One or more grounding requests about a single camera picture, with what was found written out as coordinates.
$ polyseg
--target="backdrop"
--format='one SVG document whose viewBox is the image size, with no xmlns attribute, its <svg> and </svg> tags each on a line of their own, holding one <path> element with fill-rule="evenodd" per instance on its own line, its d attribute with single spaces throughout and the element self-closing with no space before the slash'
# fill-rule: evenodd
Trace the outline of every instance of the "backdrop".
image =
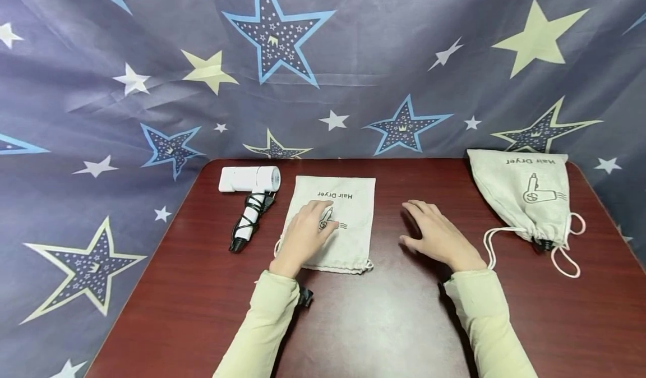
<svg viewBox="0 0 646 378">
<path fill-rule="evenodd" d="M 645 12 L 0 0 L 0 376 L 85 373 L 214 158 L 567 153 L 646 260 Z"/>
</svg>

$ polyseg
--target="black power cord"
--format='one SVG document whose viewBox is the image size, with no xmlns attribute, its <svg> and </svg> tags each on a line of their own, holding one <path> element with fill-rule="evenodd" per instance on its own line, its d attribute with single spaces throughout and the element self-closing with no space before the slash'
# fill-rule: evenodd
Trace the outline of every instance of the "black power cord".
<svg viewBox="0 0 646 378">
<path fill-rule="evenodd" d="M 260 201 L 258 199 L 259 196 L 264 197 L 264 200 Z M 244 247 L 247 246 L 247 243 L 250 241 L 251 237 L 254 233 L 256 233 L 256 230 L 258 229 L 260 216 L 267 212 L 267 209 L 274 203 L 274 196 L 276 196 L 275 191 L 252 193 L 247 196 L 247 198 L 244 200 L 245 206 L 242 210 L 242 215 L 240 218 L 238 218 L 238 222 L 236 222 L 233 230 L 231 231 L 231 243 L 229 245 L 229 252 L 241 253 Z M 258 218 L 256 218 L 255 222 L 251 222 L 251 220 L 249 220 L 249 218 L 244 215 L 244 210 L 246 210 L 247 207 L 254 209 L 258 213 Z M 241 225 L 242 220 L 246 220 L 248 224 Z M 236 237 L 236 233 L 239 229 L 242 228 L 251 228 L 251 235 L 249 239 Z"/>
</svg>

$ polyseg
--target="hair dryer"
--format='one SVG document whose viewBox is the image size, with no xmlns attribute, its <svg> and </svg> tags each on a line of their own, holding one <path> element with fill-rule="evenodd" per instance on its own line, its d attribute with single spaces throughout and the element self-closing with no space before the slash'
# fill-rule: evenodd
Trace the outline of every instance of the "hair dryer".
<svg viewBox="0 0 646 378">
<path fill-rule="evenodd" d="M 258 228 L 258 219 L 273 203 L 280 187 L 280 171 L 276 166 L 224 167 L 218 190 L 221 192 L 251 191 L 244 212 L 231 232 L 229 251 L 239 253 Z"/>
</svg>

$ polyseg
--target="long-sleeve shirt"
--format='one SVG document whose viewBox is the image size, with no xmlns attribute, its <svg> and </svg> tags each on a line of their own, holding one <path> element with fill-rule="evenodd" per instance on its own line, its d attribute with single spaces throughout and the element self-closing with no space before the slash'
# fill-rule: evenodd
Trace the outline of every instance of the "long-sleeve shirt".
<svg viewBox="0 0 646 378">
<path fill-rule="evenodd" d="M 537 378 L 509 321 L 500 281 L 490 270 L 455 273 L 445 289 L 467 331 L 480 378 Z M 251 307 L 213 378 L 269 378 L 298 302 L 295 280 L 260 275 Z"/>
</svg>

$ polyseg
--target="table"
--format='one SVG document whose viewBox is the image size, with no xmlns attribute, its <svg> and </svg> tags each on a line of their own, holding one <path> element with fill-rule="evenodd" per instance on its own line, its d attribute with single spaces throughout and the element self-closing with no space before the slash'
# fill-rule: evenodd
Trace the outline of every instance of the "table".
<svg viewBox="0 0 646 378">
<path fill-rule="evenodd" d="M 218 192 L 223 166 L 275 164 L 276 203 L 239 255 L 229 234 L 245 194 Z M 646 374 L 646 276 L 579 169 L 568 164 L 573 211 L 587 221 L 567 279 L 549 255 L 513 233 L 496 234 L 496 271 L 511 322 L 539 377 L 637 378 Z M 376 177 L 370 258 L 348 276 L 302 271 L 315 293 L 285 337 L 276 378 L 477 377 L 468 341 L 439 288 L 447 270 L 408 254 L 401 202 L 435 203 L 486 255 L 483 233 L 501 226 L 466 160 L 211 162 L 199 175 L 117 320 L 87 378 L 211 377 L 245 316 L 254 281 L 268 267 L 298 174 Z"/>
</svg>

